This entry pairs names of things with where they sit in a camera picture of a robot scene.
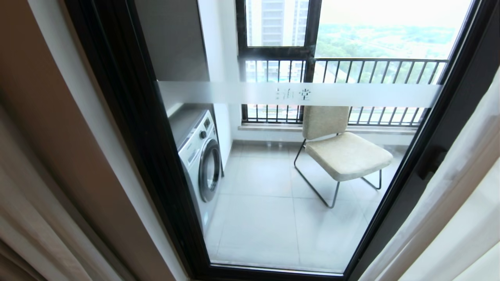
washing machine door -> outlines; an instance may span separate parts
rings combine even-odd
[[[204,202],[211,201],[216,195],[221,174],[221,152],[215,139],[208,140],[201,150],[199,162],[199,194]]]

gray floor tile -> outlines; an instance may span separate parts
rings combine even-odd
[[[238,171],[240,170],[241,158],[234,156],[233,153],[229,155],[229,159],[225,165],[224,177],[220,178],[218,185],[221,194],[231,194],[233,186],[238,178]]]
[[[379,204],[379,201],[359,201],[359,205],[361,206],[361,210],[363,211],[363,215],[367,223],[370,223],[370,221],[372,220],[373,216],[375,215],[375,211],[377,211],[377,208],[379,207]]]
[[[242,151],[243,151],[243,144],[233,142],[231,146],[231,152],[229,154],[235,157],[240,157],[242,155]]]
[[[231,193],[292,197],[288,157],[242,157]]]
[[[361,179],[342,182],[326,208],[294,169],[300,144],[234,144],[219,186],[217,208],[205,236],[212,262],[341,273],[384,196],[405,147],[382,171],[382,190]],[[337,182],[302,152],[299,168],[328,200]],[[377,185],[378,174],[366,177]]]
[[[287,250],[268,250],[256,247],[221,246],[212,262],[261,268],[295,270],[299,266],[299,253]]]
[[[231,195],[219,243],[219,248],[222,247],[296,252],[292,198]]]
[[[210,222],[210,226],[205,235],[205,244],[208,247],[219,247],[219,242],[221,241],[222,231],[224,229],[224,224],[226,222],[226,217],[229,212],[231,205],[231,195],[219,194],[217,198],[217,206],[213,212],[213,217]]]
[[[276,143],[245,144],[241,157],[288,158],[288,146]]]
[[[344,259],[347,264],[368,226],[357,202],[339,200],[333,209],[319,199],[294,198],[293,204],[301,257],[302,253],[331,253],[342,257],[339,266]],[[301,259],[301,265],[313,263]]]

sky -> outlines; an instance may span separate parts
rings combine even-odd
[[[471,0],[323,0],[319,22],[459,28],[470,4]]]

sheer curtain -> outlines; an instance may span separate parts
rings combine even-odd
[[[24,260],[39,273],[32,280],[124,280],[60,203],[57,188],[0,108],[0,240],[8,246],[0,259],[17,265],[1,266],[0,277],[26,277]]]
[[[500,280],[499,71],[415,208],[360,281]],[[478,272],[486,279],[468,279]],[[495,277],[488,279],[491,272]]]

metal railing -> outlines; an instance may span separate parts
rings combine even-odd
[[[437,84],[446,59],[316,58],[313,83]],[[304,60],[246,60],[247,82],[304,82]],[[303,106],[244,104],[243,123],[301,124]],[[351,107],[349,125],[418,127],[427,108]]]

